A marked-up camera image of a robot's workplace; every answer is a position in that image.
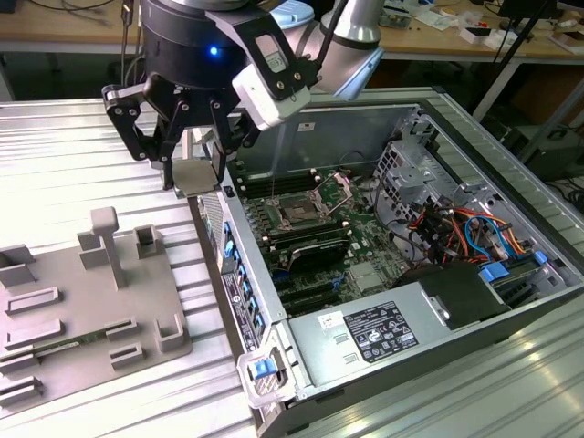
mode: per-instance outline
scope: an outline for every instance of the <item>ribbed metal surface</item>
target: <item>ribbed metal surface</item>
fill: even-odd
[[[476,135],[473,144],[485,156],[489,153],[488,134],[465,128],[460,110],[447,98],[430,89],[395,92],[408,95],[430,99],[459,129],[468,130],[467,138]],[[489,160],[505,158],[500,151],[492,155]],[[532,183],[513,170],[506,171],[511,181]],[[461,171],[476,177],[472,167]],[[8,417],[0,422],[3,438],[255,436],[187,205],[160,187],[157,172],[130,160],[96,100],[0,108],[0,246],[25,242],[39,252],[74,245],[76,232],[89,227],[89,209],[102,205],[116,207],[121,233],[156,224],[194,344],[186,357]],[[540,212],[578,238],[571,212],[554,203]],[[584,299],[579,299],[510,340],[296,436],[583,436],[583,321]]]
[[[150,130],[152,112],[141,120]],[[161,187],[158,172],[131,160],[97,100],[0,108],[0,247],[76,245],[89,210],[107,205],[118,234],[155,224],[193,341],[188,356],[3,419],[3,438],[256,435],[188,205]]]

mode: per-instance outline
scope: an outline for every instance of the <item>power supply label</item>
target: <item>power supply label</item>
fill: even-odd
[[[345,316],[345,324],[369,363],[418,345],[418,339],[393,301]]]

